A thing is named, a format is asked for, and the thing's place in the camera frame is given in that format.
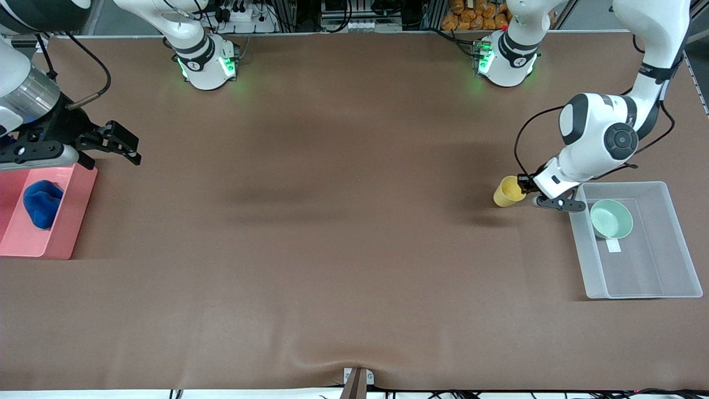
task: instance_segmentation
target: green cup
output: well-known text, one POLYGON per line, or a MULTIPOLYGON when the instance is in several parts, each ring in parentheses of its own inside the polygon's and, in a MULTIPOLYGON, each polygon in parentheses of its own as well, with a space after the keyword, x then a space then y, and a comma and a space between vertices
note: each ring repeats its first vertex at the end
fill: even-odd
POLYGON ((632 215, 625 205, 602 199, 591 207, 593 232, 602 239, 621 239, 632 231, 632 215))

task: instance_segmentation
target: brown tablecloth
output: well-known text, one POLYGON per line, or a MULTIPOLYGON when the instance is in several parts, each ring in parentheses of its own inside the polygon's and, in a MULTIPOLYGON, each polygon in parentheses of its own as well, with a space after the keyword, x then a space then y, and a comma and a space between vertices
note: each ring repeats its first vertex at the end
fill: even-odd
MULTIPOLYGON (((568 216, 491 201, 529 116, 632 84, 630 35, 548 35, 512 89, 433 34, 255 38, 213 92, 159 40, 84 42, 113 74, 86 110, 143 164, 99 160, 74 260, 0 261, 0 387, 294 388, 366 366, 400 389, 709 388, 709 298, 587 300, 568 216)), ((68 40, 49 50, 69 96, 103 84, 68 40)), ((706 284, 709 121, 686 66, 667 106, 676 131, 613 178, 667 182, 706 284)), ((548 115, 520 154, 561 147, 548 115)))

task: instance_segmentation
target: translucent storage container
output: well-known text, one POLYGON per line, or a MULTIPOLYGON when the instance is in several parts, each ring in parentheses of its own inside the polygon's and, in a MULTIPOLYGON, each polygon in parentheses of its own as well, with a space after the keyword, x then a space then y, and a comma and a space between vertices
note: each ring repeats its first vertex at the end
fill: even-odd
POLYGON ((585 183, 576 198, 588 205, 584 212, 569 214, 588 297, 702 296, 664 182, 585 183), (606 199, 630 210, 635 224, 623 239, 608 242, 593 234, 588 210, 606 199))

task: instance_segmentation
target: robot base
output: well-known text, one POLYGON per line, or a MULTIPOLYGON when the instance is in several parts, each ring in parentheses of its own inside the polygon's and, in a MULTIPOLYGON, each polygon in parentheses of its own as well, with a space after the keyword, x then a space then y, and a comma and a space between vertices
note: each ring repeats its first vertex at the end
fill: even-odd
POLYGON ((532 66, 537 56, 534 55, 524 67, 512 67, 500 55, 498 42, 502 34, 502 31, 495 31, 473 44, 473 54, 480 54, 481 56, 479 59, 473 59, 473 70, 477 76, 486 77, 490 82, 498 86, 517 86, 532 73, 532 66))
POLYGON ((202 71, 190 70, 182 62, 179 63, 184 81, 200 90, 214 90, 227 81, 236 81, 239 68, 239 47, 219 35, 210 34, 209 37, 214 40, 216 49, 202 71))

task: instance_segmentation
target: pink plastic container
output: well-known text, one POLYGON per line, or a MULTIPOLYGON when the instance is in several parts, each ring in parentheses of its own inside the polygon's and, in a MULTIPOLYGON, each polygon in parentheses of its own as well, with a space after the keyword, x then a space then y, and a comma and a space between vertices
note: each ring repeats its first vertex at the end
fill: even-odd
POLYGON ((99 171, 74 164, 0 173, 0 256, 67 260, 72 257, 86 206, 99 171), (32 224, 22 196, 39 180, 49 180, 64 190, 52 228, 32 224))

